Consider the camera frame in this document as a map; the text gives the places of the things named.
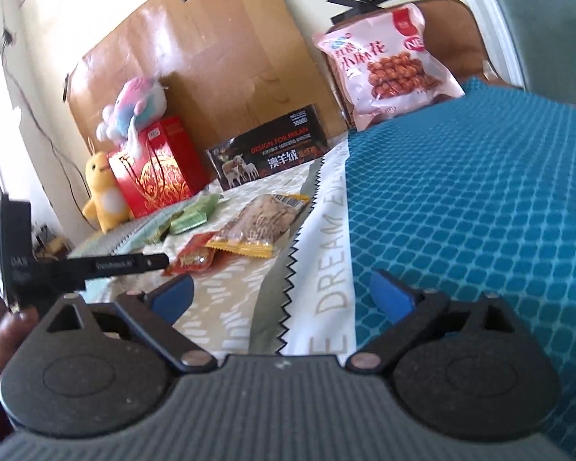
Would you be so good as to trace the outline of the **person's left hand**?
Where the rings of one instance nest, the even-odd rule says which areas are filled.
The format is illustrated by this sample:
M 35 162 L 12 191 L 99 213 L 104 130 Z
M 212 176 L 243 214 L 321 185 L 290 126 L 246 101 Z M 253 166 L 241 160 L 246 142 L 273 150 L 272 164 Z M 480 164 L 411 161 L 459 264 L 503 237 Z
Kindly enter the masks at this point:
M 0 320 L 0 376 L 22 342 L 39 322 L 39 313 L 34 306 L 16 311 L 7 311 Z

